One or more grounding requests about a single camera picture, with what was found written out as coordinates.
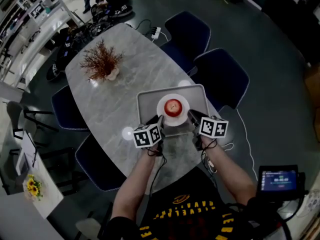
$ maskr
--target forearm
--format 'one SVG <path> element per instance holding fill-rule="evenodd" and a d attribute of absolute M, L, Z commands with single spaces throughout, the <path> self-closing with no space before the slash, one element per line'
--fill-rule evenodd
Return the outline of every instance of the forearm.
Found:
<path fill-rule="evenodd" d="M 218 144 L 205 152 L 238 203 L 246 205 L 249 199 L 256 196 L 256 187 L 249 175 Z"/>
<path fill-rule="evenodd" d="M 146 192 L 147 183 L 155 165 L 156 156 L 149 156 L 147 150 L 142 155 L 130 173 L 129 177 L 118 190 L 112 209 L 112 216 L 126 217 L 136 220 L 137 210 Z"/>

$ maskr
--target device screen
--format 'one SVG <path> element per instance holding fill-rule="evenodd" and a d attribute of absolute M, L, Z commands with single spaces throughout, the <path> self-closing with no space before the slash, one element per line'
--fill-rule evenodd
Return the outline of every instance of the device screen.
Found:
<path fill-rule="evenodd" d="M 261 191 L 292 191 L 296 189 L 296 171 L 280 170 L 262 172 Z"/>

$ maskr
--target red apple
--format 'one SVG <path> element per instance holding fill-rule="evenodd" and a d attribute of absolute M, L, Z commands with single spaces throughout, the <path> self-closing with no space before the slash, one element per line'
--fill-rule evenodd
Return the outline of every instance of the red apple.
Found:
<path fill-rule="evenodd" d="M 164 105 L 164 112 L 169 117 L 177 117 L 182 112 L 182 104 L 179 100 L 173 98 L 169 99 Z"/>

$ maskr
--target gray serving tray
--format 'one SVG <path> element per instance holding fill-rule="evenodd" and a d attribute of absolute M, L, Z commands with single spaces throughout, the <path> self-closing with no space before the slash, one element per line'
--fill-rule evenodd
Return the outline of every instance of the gray serving tray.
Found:
<path fill-rule="evenodd" d="M 146 124 L 150 119 L 157 115 L 158 102 L 163 96 L 168 94 L 179 94 L 185 97 L 191 110 L 197 110 L 210 116 L 205 88 L 201 84 L 193 84 L 139 92 L 136 96 L 136 101 L 140 124 Z M 164 124 L 162 133 L 164 136 L 170 137 L 191 133 L 194 128 L 195 127 L 188 119 L 183 124 L 175 127 Z"/>

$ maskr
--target yellow flower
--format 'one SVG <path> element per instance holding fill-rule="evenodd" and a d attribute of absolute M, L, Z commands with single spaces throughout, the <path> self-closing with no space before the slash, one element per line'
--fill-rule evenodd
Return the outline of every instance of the yellow flower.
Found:
<path fill-rule="evenodd" d="M 35 186 L 35 181 L 33 178 L 30 178 L 26 183 L 26 187 L 29 190 L 29 189 L 32 189 L 33 186 Z"/>
<path fill-rule="evenodd" d="M 34 197 L 36 197 L 39 193 L 39 190 L 36 186 L 33 186 L 32 188 L 28 189 L 29 192 L 31 193 L 31 195 L 33 195 Z"/>

